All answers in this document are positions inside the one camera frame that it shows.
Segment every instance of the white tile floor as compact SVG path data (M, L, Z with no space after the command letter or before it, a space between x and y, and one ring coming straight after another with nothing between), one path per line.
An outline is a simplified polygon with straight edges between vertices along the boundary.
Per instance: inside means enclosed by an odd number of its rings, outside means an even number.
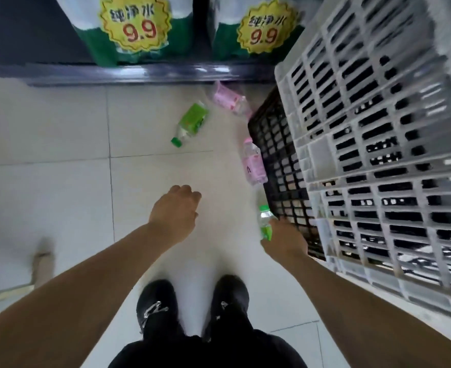
M256 107L270 88L243 87ZM145 223L162 193L187 183L203 194L196 230L144 275L85 367L107 366L139 338L136 300L158 276L173 281L186 332L199 334L226 272L247 284L253 326L282 336L311 368L347 366L301 287L261 249L261 191L246 183L238 153L246 123L213 107L205 90L35 89L0 79L0 289L29 280L39 246L54 248L60 273ZM174 148L174 127L196 100L210 116L196 139Z

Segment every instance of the price tag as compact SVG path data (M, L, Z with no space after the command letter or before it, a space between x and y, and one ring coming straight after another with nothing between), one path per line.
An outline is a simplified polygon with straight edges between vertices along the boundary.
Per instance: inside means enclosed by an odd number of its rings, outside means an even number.
M101 0L102 29L122 49L160 49L168 39L171 13L167 0Z
M237 41L249 54L269 53L290 36L296 26L296 15L296 10L286 2L264 1L241 20Z

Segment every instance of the person's foot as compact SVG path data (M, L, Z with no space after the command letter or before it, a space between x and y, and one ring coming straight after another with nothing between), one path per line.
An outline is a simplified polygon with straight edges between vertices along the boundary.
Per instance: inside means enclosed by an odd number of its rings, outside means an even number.
M184 336L176 294L168 280L155 280L146 285L137 301L137 321L144 340Z
M221 318L221 313L226 307L232 306L239 310L247 318L247 308L250 304L250 295L246 285L236 275L224 275L215 285L212 304L210 305L210 317L203 333L204 340L210 340L212 323Z

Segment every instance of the black pants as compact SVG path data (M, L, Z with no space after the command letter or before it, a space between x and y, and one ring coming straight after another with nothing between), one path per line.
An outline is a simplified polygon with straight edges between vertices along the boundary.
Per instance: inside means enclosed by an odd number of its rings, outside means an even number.
M109 368L134 367L292 367L306 368L300 355L282 338L253 329L234 305L212 321L211 340L174 334L128 344Z

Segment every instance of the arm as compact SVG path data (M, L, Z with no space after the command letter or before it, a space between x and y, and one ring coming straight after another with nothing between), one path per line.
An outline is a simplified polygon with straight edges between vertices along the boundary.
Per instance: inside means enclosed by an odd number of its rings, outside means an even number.
M138 279L192 232L200 198L171 187L149 223L0 313L0 367L80 367Z
M451 366L451 341L396 306L337 276L307 255L286 219L261 244L302 286L352 367Z

